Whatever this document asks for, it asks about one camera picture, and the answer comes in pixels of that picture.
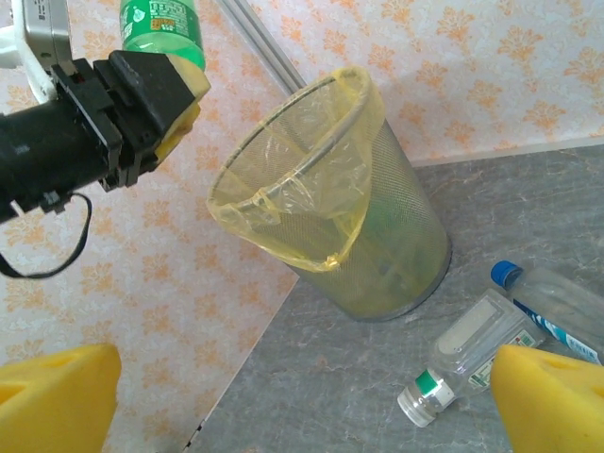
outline patterned wallpaper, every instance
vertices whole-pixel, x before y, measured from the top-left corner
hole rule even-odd
[[[8,25],[0,0],[0,26]],[[70,0],[77,57],[118,48],[118,0]],[[129,190],[86,193],[95,205],[82,258],[45,282],[0,278],[0,363],[81,344],[116,344],[119,407],[105,453],[174,452],[232,380],[294,275],[210,219],[205,195],[237,139],[284,94],[213,1],[198,2],[211,92],[194,132]],[[24,74],[0,72],[0,111],[34,104]],[[22,270],[52,268],[83,220],[75,200],[2,226],[0,249]]]
[[[306,80],[368,67],[411,160],[604,135],[604,2],[250,3]]]

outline crushed plastic bottle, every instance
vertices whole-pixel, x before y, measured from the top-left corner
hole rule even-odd
[[[175,54],[206,69],[193,0],[122,0],[124,50]]]
[[[398,404],[415,425],[424,428],[457,398],[489,388],[501,345],[535,347],[544,339],[544,333],[512,302],[488,290],[439,337],[428,368],[398,396]]]
[[[546,269],[524,270],[500,261],[493,281],[508,291],[514,305],[582,359],[604,361],[604,299]]]

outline blue bottle cap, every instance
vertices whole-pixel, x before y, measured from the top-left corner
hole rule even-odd
[[[523,272],[524,269],[513,262],[500,261],[491,269],[491,280],[507,291]]]

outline gray marble floor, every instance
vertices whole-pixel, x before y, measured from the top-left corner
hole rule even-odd
[[[453,242],[437,292],[409,315],[357,323],[298,283],[192,453],[495,453],[510,446],[489,392],[416,428],[396,396],[432,342],[488,287],[491,266],[539,265],[604,294],[604,148],[418,170]],[[545,349],[566,352],[549,342]]]

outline wire mesh trash can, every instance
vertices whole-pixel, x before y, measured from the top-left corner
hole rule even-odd
[[[358,67],[309,85],[262,121],[222,168],[208,208],[357,320],[412,310],[450,261],[445,229]]]

